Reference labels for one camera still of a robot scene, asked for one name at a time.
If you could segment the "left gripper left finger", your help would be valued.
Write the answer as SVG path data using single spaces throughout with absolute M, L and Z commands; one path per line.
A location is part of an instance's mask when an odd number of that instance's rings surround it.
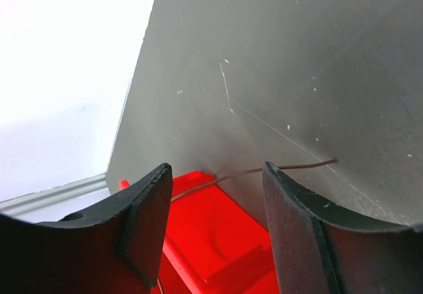
M 2 293 L 149 293 L 173 190 L 163 163 L 131 186 L 54 222 L 1 216 Z

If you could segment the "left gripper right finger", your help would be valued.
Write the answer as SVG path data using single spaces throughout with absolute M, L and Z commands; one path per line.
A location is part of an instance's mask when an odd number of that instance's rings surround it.
M 281 293 L 421 293 L 422 226 L 351 211 L 272 163 L 262 171 Z

